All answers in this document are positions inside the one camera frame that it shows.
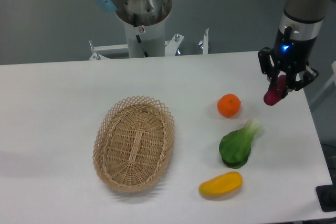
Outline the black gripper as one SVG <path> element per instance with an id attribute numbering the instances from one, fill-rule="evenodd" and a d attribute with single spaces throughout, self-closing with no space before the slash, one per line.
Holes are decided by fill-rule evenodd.
<path id="1" fill-rule="evenodd" d="M 286 72 L 285 95 L 301 90 L 319 76 L 316 69 L 307 65 L 316 39 L 286 40 L 278 30 L 273 49 L 264 47 L 257 54 L 261 72 L 269 81 L 269 90 L 280 88 L 280 70 Z M 298 72 L 301 72 L 302 78 L 296 80 Z"/>

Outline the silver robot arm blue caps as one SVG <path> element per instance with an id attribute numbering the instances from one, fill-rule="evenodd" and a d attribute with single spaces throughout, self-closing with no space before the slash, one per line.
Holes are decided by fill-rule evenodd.
<path id="1" fill-rule="evenodd" d="M 165 20 L 171 0 L 94 0 L 107 13 L 125 22 L 131 58 L 165 53 L 163 35 L 149 28 Z M 261 71 L 270 83 L 268 95 L 283 99 L 310 84 L 318 72 L 308 58 L 331 0 L 285 0 L 275 44 L 258 53 Z"/>

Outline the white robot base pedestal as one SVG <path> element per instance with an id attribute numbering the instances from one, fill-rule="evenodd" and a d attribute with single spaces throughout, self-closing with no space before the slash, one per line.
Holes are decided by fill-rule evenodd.
<path id="1" fill-rule="evenodd" d="M 127 44 L 137 35 L 143 40 L 163 37 L 165 23 L 172 10 L 172 0 L 128 0 L 116 11 L 123 22 Z"/>

